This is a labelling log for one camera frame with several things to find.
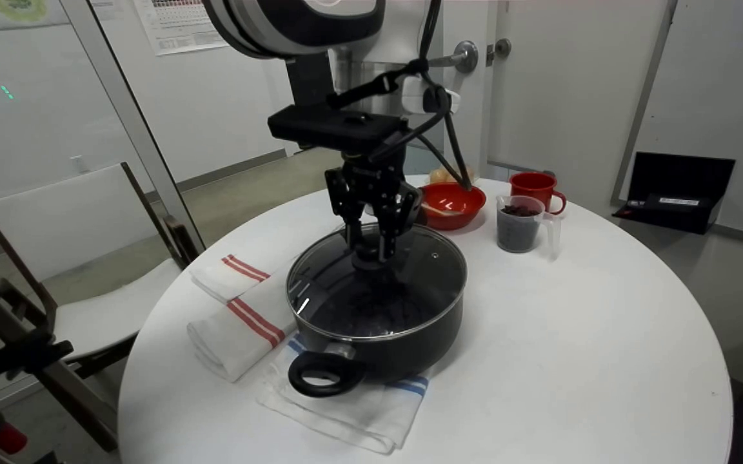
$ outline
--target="door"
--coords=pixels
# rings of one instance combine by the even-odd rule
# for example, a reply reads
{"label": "door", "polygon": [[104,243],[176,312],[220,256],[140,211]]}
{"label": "door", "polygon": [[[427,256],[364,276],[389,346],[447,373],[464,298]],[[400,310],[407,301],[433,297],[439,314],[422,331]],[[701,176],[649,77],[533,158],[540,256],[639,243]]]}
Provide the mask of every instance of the door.
{"label": "door", "polygon": [[599,215],[633,153],[676,0],[510,0],[496,62],[489,163],[551,171]]}
{"label": "door", "polygon": [[[487,154],[493,140],[493,87],[497,26],[509,15],[509,0],[447,0],[443,2],[443,56],[469,41],[476,52],[476,64],[473,73],[448,66],[443,73],[447,87],[458,93],[458,111],[453,114],[453,129],[461,154],[469,171],[485,176]],[[447,160],[451,160],[448,133],[443,145]]]}
{"label": "door", "polygon": [[[413,15],[427,10],[427,0],[416,6]],[[496,48],[497,26],[509,12],[509,0],[443,0],[442,20],[435,24],[433,41],[427,48],[427,59],[453,56],[458,52],[474,55],[469,56],[469,66],[433,66],[431,77],[442,80],[448,89],[458,95],[458,109],[453,114],[453,131],[458,140],[458,150],[466,160],[469,173],[487,173],[487,145],[489,145],[489,114],[493,114],[493,69],[497,59],[489,59]],[[453,150],[448,145],[447,124],[439,124],[425,133],[425,140],[443,153],[443,158],[453,166]],[[439,167],[435,158],[422,142],[409,142],[404,173],[431,173]]]}

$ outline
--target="black handle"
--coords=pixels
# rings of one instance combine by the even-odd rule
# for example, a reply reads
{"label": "black handle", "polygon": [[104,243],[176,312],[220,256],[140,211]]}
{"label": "black handle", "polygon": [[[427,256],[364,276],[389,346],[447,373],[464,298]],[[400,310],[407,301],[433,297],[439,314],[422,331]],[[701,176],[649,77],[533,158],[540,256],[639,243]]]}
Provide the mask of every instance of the black handle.
{"label": "black handle", "polygon": [[288,381],[296,391],[307,396],[335,396],[354,390],[366,373],[366,364],[304,351],[288,367]]}

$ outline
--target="chair leg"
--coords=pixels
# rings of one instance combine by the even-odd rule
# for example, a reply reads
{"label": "chair leg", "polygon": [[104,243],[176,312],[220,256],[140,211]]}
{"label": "chair leg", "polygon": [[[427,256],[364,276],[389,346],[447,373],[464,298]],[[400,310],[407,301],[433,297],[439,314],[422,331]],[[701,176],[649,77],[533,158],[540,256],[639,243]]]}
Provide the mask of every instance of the chair leg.
{"label": "chair leg", "polygon": [[0,282],[0,297],[13,307],[13,314],[25,318],[33,328],[51,331],[47,312],[33,307],[11,282]]}
{"label": "chair leg", "polygon": [[[22,340],[28,331],[13,318],[0,298],[0,338],[4,346]],[[104,409],[104,403],[73,373],[64,364],[51,360],[33,372],[49,394],[93,436],[101,449],[117,449],[117,416]]]}
{"label": "chair leg", "polygon": [[732,383],[732,449],[729,449],[729,461],[728,464],[743,464],[743,383]]}
{"label": "chair leg", "polygon": [[137,338],[129,338],[129,340],[122,340],[101,354],[93,354],[93,356],[84,356],[84,358],[78,358],[73,360],[74,364],[74,372],[78,377],[88,379],[93,373],[101,373],[106,372],[108,367],[113,367],[117,360],[127,358],[135,347],[135,340]]}
{"label": "chair leg", "polygon": [[33,464],[62,464],[60,459],[57,459],[57,453],[43,453],[38,461],[33,461]]}
{"label": "chair leg", "polygon": [[189,262],[195,261],[195,256],[199,256],[195,244],[190,243],[189,229],[182,224],[177,224],[173,216],[164,216],[164,229],[167,229],[167,240],[173,244],[173,257],[177,261],[180,267],[189,267]]}

